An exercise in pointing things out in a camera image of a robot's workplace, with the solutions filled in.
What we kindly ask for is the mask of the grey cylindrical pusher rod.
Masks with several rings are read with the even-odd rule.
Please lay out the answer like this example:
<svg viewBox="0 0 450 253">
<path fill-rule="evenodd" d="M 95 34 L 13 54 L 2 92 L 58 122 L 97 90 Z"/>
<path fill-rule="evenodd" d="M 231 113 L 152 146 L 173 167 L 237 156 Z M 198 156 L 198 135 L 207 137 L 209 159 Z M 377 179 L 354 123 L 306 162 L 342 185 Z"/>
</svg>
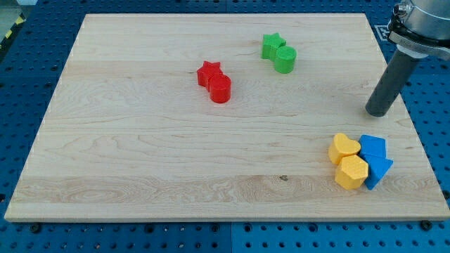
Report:
<svg viewBox="0 0 450 253">
<path fill-rule="evenodd" d="M 366 103 L 367 113 L 374 117 L 386 115 L 419 62 L 419 58 L 397 49 Z"/>
</svg>

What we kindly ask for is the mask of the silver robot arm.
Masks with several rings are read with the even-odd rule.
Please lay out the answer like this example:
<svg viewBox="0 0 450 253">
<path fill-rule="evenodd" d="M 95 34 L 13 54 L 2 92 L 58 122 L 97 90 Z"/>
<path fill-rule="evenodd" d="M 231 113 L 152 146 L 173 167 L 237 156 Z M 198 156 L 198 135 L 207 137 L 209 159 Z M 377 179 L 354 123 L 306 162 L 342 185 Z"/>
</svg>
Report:
<svg viewBox="0 0 450 253">
<path fill-rule="evenodd" d="M 396 50 L 365 105 L 374 117 L 388 112 L 420 60 L 449 60 L 449 2 L 402 0 L 394 6 L 387 28 L 387 40 Z"/>
</svg>

